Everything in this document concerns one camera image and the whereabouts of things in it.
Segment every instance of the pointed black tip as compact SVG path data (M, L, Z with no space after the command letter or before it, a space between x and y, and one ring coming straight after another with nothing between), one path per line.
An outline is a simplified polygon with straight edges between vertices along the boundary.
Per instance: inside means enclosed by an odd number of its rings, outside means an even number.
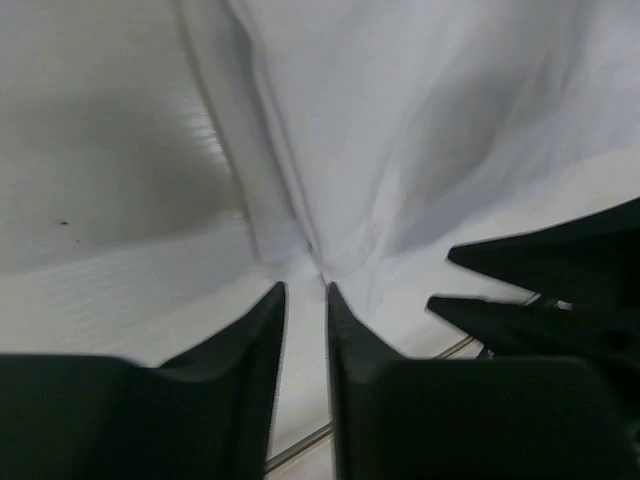
M438 295L432 295L427 301L427 310L438 313L443 308L446 308L447 301L449 299L446 297L440 297Z

